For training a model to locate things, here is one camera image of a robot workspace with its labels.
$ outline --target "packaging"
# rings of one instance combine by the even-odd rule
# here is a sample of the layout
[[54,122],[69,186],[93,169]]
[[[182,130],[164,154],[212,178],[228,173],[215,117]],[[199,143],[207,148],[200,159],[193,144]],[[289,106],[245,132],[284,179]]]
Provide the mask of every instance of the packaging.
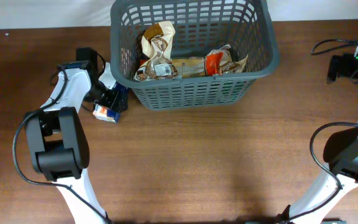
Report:
[[109,121],[116,123],[119,120],[120,114],[108,108],[107,106],[102,106],[97,103],[94,104],[93,115],[102,121]]
[[170,21],[150,26],[142,37],[142,51],[150,58],[135,74],[136,81],[176,78],[178,71],[171,61],[175,29]]
[[247,63],[248,55],[246,58],[232,62],[229,49],[231,46],[226,44],[219,50],[212,50],[205,60],[205,70],[207,76],[223,75],[227,73],[241,73]]
[[172,59],[172,64],[178,70],[179,78],[205,77],[205,59],[203,57]]

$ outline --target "snack bag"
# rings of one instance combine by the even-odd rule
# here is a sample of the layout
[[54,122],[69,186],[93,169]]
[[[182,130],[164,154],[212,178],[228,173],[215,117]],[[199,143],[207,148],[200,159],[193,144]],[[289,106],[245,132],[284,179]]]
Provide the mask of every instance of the snack bag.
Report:
[[241,73],[247,63],[248,55],[246,58],[232,62],[229,52],[230,45],[226,44],[219,50],[212,50],[205,59],[205,70],[207,76],[223,75],[225,73]]
[[150,26],[142,37],[142,51],[150,59],[135,74],[137,81],[175,78],[178,71],[171,61],[172,40],[175,29],[170,21]]

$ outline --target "white wall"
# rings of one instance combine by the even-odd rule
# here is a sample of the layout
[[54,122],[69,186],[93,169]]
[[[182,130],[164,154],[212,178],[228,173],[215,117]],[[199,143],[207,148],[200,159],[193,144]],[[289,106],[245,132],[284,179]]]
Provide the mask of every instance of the white wall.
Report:
[[[113,2],[114,0],[0,0],[0,29],[109,26],[109,12]],[[273,21],[358,19],[358,0],[267,2]]]

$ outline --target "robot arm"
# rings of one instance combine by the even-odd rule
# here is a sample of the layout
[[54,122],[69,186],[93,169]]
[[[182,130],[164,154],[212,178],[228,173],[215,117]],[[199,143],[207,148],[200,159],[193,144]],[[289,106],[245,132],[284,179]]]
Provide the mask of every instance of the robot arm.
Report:
[[[63,91],[61,97],[30,119],[25,129],[34,170],[55,184],[70,186],[82,200],[92,206],[83,203],[68,189],[57,187],[76,224],[109,222],[88,177],[90,152],[78,117],[84,97],[93,88],[92,75],[95,73],[89,65],[90,61],[63,65],[67,76],[63,72],[58,74],[57,85],[43,106],[49,105]],[[61,133],[62,139],[45,140],[46,136],[55,133]]]
[[[321,223],[345,194],[358,187],[358,128],[333,134],[324,148],[324,160],[327,162],[326,167],[341,181],[342,189],[317,211],[292,219],[294,224]],[[333,195],[336,188],[336,181],[322,171],[304,196],[289,207],[288,216],[296,217],[320,206]]]

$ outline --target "wooden table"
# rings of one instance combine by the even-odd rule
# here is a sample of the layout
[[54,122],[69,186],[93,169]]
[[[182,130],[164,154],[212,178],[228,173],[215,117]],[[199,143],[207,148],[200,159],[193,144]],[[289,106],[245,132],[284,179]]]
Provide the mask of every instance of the wooden table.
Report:
[[[358,120],[358,86],[326,84],[332,54],[312,57],[320,40],[355,39],[358,21],[275,22],[277,71],[232,106],[154,112],[131,94],[119,124],[80,119],[91,148],[89,175],[113,220],[195,222],[275,216],[321,172],[308,150],[313,131]],[[56,65],[90,46],[109,59],[109,28],[0,30],[0,223],[73,223],[57,189],[23,182],[12,138],[26,111],[49,97]],[[327,137],[316,140],[321,159]],[[24,134],[19,162],[31,178]],[[358,223],[358,189],[328,217]]]

